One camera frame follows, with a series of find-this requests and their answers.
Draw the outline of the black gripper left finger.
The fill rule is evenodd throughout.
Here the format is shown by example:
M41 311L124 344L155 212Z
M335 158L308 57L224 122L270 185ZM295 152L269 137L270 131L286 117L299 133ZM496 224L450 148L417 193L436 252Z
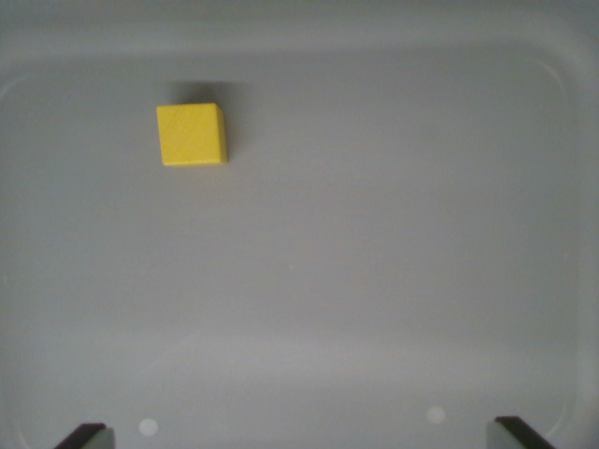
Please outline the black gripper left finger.
M55 449L114 449L114 430L103 423L84 423L59 442Z

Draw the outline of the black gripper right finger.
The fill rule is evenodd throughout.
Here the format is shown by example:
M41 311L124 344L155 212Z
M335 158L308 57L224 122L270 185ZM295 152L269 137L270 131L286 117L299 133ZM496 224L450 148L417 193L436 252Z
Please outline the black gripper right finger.
M487 424L487 449L555 449L519 416L498 416Z

